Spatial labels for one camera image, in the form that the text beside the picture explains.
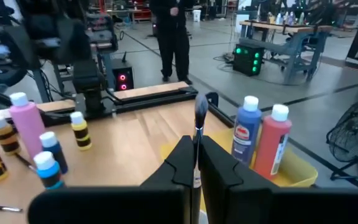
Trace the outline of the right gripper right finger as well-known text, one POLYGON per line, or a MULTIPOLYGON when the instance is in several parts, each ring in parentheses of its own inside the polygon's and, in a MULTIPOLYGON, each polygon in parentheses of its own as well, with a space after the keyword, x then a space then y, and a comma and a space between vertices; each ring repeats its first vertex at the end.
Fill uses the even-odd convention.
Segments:
POLYGON ((210 223, 268 223, 271 181, 233 158, 209 136, 199 155, 201 183, 210 223))

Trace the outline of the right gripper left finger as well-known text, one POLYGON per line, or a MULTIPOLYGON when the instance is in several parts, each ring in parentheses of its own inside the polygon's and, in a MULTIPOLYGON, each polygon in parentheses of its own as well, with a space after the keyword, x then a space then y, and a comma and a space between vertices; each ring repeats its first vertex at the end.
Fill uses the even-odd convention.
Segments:
POLYGON ((143 183, 151 189, 142 211, 142 223, 191 223, 193 141, 183 136, 160 167, 143 183))

